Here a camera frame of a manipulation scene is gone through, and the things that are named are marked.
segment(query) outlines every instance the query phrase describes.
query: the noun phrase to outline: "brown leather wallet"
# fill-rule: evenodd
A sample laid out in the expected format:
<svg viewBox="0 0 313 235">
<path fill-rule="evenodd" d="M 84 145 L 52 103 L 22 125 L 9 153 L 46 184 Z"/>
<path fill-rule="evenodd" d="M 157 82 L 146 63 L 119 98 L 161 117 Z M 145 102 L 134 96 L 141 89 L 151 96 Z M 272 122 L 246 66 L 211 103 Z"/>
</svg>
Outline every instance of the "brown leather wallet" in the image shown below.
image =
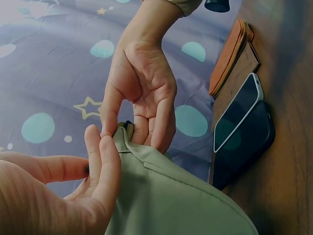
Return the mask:
<svg viewBox="0 0 313 235">
<path fill-rule="evenodd" d="M 215 98 L 218 96 L 246 43 L 251 42 L 253 36 L 249 25 L 245 21 L 237 19 L 211 74 L 209 88 L 211 96 Z"/>
</svg>

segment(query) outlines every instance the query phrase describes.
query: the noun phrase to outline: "phone screen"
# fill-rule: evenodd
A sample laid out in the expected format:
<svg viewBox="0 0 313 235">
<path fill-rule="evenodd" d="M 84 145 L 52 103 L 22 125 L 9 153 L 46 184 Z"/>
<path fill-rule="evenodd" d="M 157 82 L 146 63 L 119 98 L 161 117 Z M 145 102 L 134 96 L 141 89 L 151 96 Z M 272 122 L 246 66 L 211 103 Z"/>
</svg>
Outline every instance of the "phone screen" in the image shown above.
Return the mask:
<svg viewBox="0 0 313 235">
<path fill-rule="evenodd" d="M 257 98 L 258 90 L 253 74 L 250 74 L 221 119 L 216 124 L 214 130 L 215 152 L 224 144 L 228 136 L 249 112 Z"/>
</svg>

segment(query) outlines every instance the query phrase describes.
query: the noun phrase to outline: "zipper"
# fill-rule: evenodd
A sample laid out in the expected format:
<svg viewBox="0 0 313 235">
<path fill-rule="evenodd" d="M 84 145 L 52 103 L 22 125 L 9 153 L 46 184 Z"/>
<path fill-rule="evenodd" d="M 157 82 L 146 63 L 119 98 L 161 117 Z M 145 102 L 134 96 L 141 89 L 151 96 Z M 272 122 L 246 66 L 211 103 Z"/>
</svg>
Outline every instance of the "zipper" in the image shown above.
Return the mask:
<svg viewBox="0 0 313 235">
<path fill-rule="evenodd" d="M 253 39 L 253 32 L 250 30 L 249 26 L 247 25 L 247 23 L 243 20 L 239 20 L 239 23 L 240 25 L 243 27 L 243 31 L 242 31 L 242 34 L 241 34 L 241 37 L 240 37 L 240 41 L 239 43 L 237 44 L 237 47 L 235 48 L 235 55 L 236 57 L 238 57 L 238 53 L 240 52 L 240 50 L 243 50 L 243 47 L 242 45 L 243 44 L 246 44 L 247 41 L 251 41 Z M 252 33 L 252 36 L 250 36 L 250 38 L 248 39 L 247 36 L 248 36 L 248 30 L 250 33 Z M 215 97 L 217 97 L 217 95 L 219 94 L 220 90 L 222 89 L 224 83 L 226 82 L 227 78 L 229 77 L 230 73 L 232 72 L 232 69 L 235 65 L 235 63 L 237 62 L 237 59 L 234 59 L 231 63 L 229 63 L 226 67 L 226 75 L 224 76 L 224 78 L 222 79 L 222 84 L 219 86 L 218 90 L 216 91 L 216 94 L 214 94 Z"/>
</svg>

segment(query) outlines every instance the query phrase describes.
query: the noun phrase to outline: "sleeve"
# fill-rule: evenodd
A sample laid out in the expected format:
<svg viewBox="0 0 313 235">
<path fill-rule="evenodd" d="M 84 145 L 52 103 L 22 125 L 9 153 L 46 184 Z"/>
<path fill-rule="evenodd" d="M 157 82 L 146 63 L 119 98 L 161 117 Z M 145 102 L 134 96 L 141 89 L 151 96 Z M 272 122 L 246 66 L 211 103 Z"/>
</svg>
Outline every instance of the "sleeve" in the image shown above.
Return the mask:
<svg viewBox="0 0 313 235">
<path fill-rule="evenodd" d="M 202 0 L 168 0 L 169 2 L 178 6 L 184 16 L 189 16 L 201 4 Z"/>
</svg>

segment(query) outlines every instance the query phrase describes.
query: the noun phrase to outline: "black phone case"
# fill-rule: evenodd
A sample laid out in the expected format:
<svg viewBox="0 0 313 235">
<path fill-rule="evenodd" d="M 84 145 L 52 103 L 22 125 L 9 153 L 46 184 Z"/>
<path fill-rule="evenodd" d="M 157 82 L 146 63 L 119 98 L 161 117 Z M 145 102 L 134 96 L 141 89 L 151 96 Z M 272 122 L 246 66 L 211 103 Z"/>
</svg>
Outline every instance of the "black phone case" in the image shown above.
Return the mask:
<svg viewBox="0 0 313 235">
<path fill-rule="evenodd" d="M 216 153 L 212 185 L 222 190 L 233 182 L 256 162 L 274 139 L 275 128 L 269 106 L 266 102 L 259 101 Z"/>
</svg>

